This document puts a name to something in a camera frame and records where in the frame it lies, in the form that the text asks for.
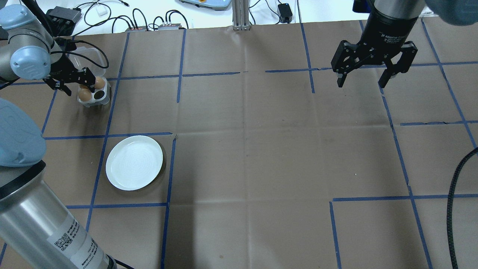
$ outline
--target black device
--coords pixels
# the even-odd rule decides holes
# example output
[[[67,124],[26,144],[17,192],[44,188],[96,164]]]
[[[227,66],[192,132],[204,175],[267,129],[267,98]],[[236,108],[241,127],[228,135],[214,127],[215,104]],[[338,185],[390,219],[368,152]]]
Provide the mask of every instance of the black device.
[[[55,7],[46,12],[54,26],[54,36],[69,36],[73,34],[76,23],[81,19],[81,9]]]
[[[277,5],[277,13],[280,17],[281,23],[290,23],[292,21],[292,10],[291,6],[288,3]]]

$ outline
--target blue tape line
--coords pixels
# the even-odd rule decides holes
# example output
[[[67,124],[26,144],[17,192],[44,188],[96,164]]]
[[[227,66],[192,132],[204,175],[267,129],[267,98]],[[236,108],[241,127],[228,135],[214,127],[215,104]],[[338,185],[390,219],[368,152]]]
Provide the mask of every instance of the blue tape line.
[[[401,123],[400,126],[420,126],[420,125],[447,125],[447,124],[463,124],[463,121],[458,122],[429,122],[429,123]]]
[[[179,75],[161,75],[161,76],[143,76],[143,77],[125,77],[121,80],[131,80],[131,79],[148,79],[148,78],[178,78]]]
[[[163,132],[163,133],[137,133],[137,134],[109,134],[108,137],[127,137],[135,135],[145,135],[145,136],[154,136],[154,135],[172,135],[173,133]]]
[[[478,198],[478,193],[466,193],[466,194],[455,194],[455,198]],[[417,195],[413,197],[416,200],[422,199],[447,199],[447,194],[436,194],[436,195]]]
[[[454,62],[454,63],[441,63],[443,66],[456,66],[456,65],[476,65],[478,62]]]
[[[122,204],[96,204],[93,208],[129,208],[129,207],[165,207],[165,202],[152,203],[122,203]]]
[[[48,112],[46,113],[45,121],[43,123],[42,134],[45,132],[46,124],[48,123],[48,119],[50,118],[50,113],[52,112],[53,102],[55,101],[55,97],[56,97],[57,92],[58,92],[57,90],[55,90],[53,92],[53,97],[52,97],[52,100],[50,102],[50,107],[48,107]]]
[[[18,82],[12,83],[11,86],[21,86],[21,85],[37,85],[37,84],[44,84],[43,81],[35,81],[35,82]]]
[[[1,262],[3,261],[3,256],[5,256],[6,250],[7,250],[7,243],[3,243],[3,248],[1,249],[1,253],[0,253],[0,265],[1,265]]]
[[[205,76],[225,76],[225,75],[236,75],[240,72],[221,72],[221,73],[204,73],[204,74],[186,74],[183,77],[205,77]]]
[[[380,87],[380,85],[379,85],[379,89],[380,89],[380,93],[382,95],[383,105],[385,106],[385,110],[387,111],[387,116],[389,118],[390,128],[392,130],[393,139],[395,141],[395,147],[397,148],[398,157],[400,159],[400,164],[402,166],[403,176],[405,177],[405,182],[407,183],[408,193],[409,193],[409,196],[410,196],[409,198],[410,198],[410,201],[412,203],[413,213],[415,215],[415,221],[416,221],[417,227],[418,227],[418,233],[420,234],[420,238],[422,240],[422,246],[423,246],[423,249],[424,249],[426,261],[428,263],[428,269],[433,269],[432,262],[431,262],[431,259],[430,259],[430,254],[428,252],[428,247],[427,247],[426,241],[425,241],[425,236],[424,236],[423,230],[422,230],[422,224],[420,223],[420,217],[418,216],[418,211],[416,209],[415,200],[413,199],[412,188],[409,185],[408,173],[407,173],[407,169],[405,167],[405,162],[403,160],[402,150],[400,149],[400,144],[399,144],[398,139],[397,139],[397,132],[395,131],[395,127],[393,126],[393,120],[391,118],[390,109],[389,109],[388,104],[387,104],[387,99],[385,98],[385,94],[383,92],[382,87]]]
[[[71,140],[71,139],[92,139],[92,138],[105,138],[104,135],[80,135],[80,136],[51,136],[44,137],[45,140]]]
[[[342,269],[342,262],[340,261],[340,250],[338,249],[337,227],[335,225],[334,206],[329,202],[330,206],[330,220],[332,222],[332,234],[334,235],[335,255],[337,257],[337,268]]]
[[[89,205],[67,205],[66,208],[68,209],[89,209]]]
[[[183,78],[183,64],[184,64],[184,49],[186,44],[186,29],[183,30],[183,44],[181,47],[181,62],[179,62],[179,81],[178,81],[178,95],[176,97],[176,102],[179,103],[181,98],[181,83]]]
[[[426,39],[428,40],[428,43],[430,44],[430,47],[432,48],[433,54],[435,55],[436,61],[438,63],[438,66],[440,67],[440,71],[442,72],[443,78],[446,81],[446,85],[448,86],[448,91],[450,92],[450,95],[453,99],[453,102],[455,103],[456,109],[458,110],[458,113],[460,114],[461,120],[463,121],[463,125],[465,126],[465,129],[467,130],[468,136],[470,137],[471,143],[473,147],[477,147],[477,144],[475,143],[475,139],[473,138],[473,135],[471,134],[470,127],[468,126],[467,120],[465,119],[465,116],[460,108],[460,105],[458,104],[458,100],[455,97],[455,94],[453,93],[453,89],[451,88],[450,82],[446,78],[445,70],[443,70],[443,65],[440,62],[440,58],[438,57],[438,53],[435,50],[435,46],[432,43],[432,39],[430,38],[430,35],[428,34],[428,30],[426,28],[425,22],[422,18],[422,27],[425,32]]]
[[[302,69],[279,69],[279,70],[266,70],[266,73],[285,73],[285,72],[302,72],[302,71],[318,71],[318,68],[302,68]]]
[[[99,158],[98,170],[97,170],[96,179],[95,179],[95,186],[93,187],[93,194],[91,195],[90,209],[89,209],[89,212],[88,212],[87,225],[85,227],[85,229],[87,231],[89,230],[89,225],[91,223],[91,215],[93,213],[93,205],[95,204],[95,198],[96,198],[96,191],[98,189],[99,176],[101,175],[101,168],[103,166],[103,159],[105,157],[106,143],[108,142],[108,134],[109,134],[109,129],[111,127],[111,119],[113,118],[113,112],[114,112],[115,103],[116,103],[116,96],[118,95],[118,87],[120,86],[121,72],[123,71],[124,59],[126,57],[126,50],[128,49],[129,39],[130,39],[130,33],[127,33],[126,34],[126,42],[125,42],[124,49],[123,49],[123,55],[121,57],[121,64],[119,66],[120,69],[119,69],[119,72],[118,72],[118,81],[115,85],[115,92],[114,92],[114,95],[113,95],[113,100],[111,100],[111,108],[110,108],[110,111],[109,111],[108,125],[106,126],[105,140],[103,141],[103,148],[101,149],[101,157]]]
[[[300,28],[302,30],[302,38],[304,39],[305,55],[307,56],[307,66],[309,67],[309,78],[310,78],[310,88],[312,93],[315,93],[314,87],[314,77],[312,76],[311,64],[310,64],[310,55],[309,55],[309,46],[307,45],[307,38],[305,36],[304,24],[300,23]]]
[[[428,269],[433,269],[430,253],[428,252],[428,246],[426,245],[425,235],[423,234],[422,223],[420,222],[420,217],[418,216],[418,210],[415,203],[415,199],[413,198],[413,191],[410,186],[407,186],[407,187],[408,187],[408,193],[410,194],[410,197],[411,197],[410,202],[412,203],[413,214],[415,215],[415,220],[417,222],[418,233],[420,234],[420,239],[422,241],[422,246],[425,252],[426,262],[428,264]]]
[[[171,189],[173,185],[173,170],[174,170],[175,155],[176,155],[176,138],[173,140],[173,147],[171,149],[171,164],[169,166],[168,198],[167,198],[166,213],[164,216],[163,246],[161,248],[161,269],[164,269],[164,260],[166,258],[166,240],[168,235],[168,223],[169,223],[169,203],[171,202]]]
[[[356,202],[356,201],[393,201],[393,200],[407,200],[409,196],[378,196],[378,197],[345,197],[334,198],[333,202]]]

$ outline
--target black hose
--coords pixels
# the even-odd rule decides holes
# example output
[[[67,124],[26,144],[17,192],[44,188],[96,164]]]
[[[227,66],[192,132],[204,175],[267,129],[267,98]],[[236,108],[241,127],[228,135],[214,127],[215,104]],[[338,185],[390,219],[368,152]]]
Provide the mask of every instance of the black hose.
[[[450,250],[450,259],[453,269],[458,269],[458,263],[456,261],[455,245],[453,243],[453,226],[452,226],[452,210],[453,210],[453,197],[455,196],[456,182],[460,175],[461,169],[468,162],[468,160],[478,153],[478,147],[472,150],[466,155],[456,167],[455,173],[450,184],[450,192],[448,193],[448,202],[446,204],[446,234],[448,235],[448,250]]]
[[[133,267],[131,267],[131,266],[129,266],[129,265],[123,263],[123,262],[118,261],[117,259],[115,259],[115,261],[116,261],[117,264],[123,266],[126,269],[134,269]]]
[[[33,15],[40,21],[40,23],[45,27],[47,32],[51,36],[56,36],[56,33],[54,32],[54,26],[52,21],[43,13],[42,9],[38,6],[36,3],[36,0],[21,0],[24,4],[25,7],[27,7]]]

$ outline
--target light blue robot joint cap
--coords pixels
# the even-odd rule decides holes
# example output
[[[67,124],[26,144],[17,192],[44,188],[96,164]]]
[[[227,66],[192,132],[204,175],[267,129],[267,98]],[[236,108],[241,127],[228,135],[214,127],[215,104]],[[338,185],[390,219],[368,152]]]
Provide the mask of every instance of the light blue robot joint cap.
[[[0,25],[9,30],[33,22],[35,15],[22,5],[10,5],[0,10]]]
[[[45,155],[46,142],[35,122],[20,108],[2,98],[0,137],[0,166],[31,166]]]
[[[50,54],[38,46],[25,46],[13,53],[10,67],[20,78],[43,79],[50,74]]]

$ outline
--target white plate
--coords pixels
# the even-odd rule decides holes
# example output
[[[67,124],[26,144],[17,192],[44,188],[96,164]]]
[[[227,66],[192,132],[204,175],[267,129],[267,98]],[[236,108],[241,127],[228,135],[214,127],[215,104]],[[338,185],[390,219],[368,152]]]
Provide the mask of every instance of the white plate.
[[[133,191],[151,183],[163,165],[163,151],[152,138],[131,136],[119,142],[106,160],[106,176],[113,186]]]

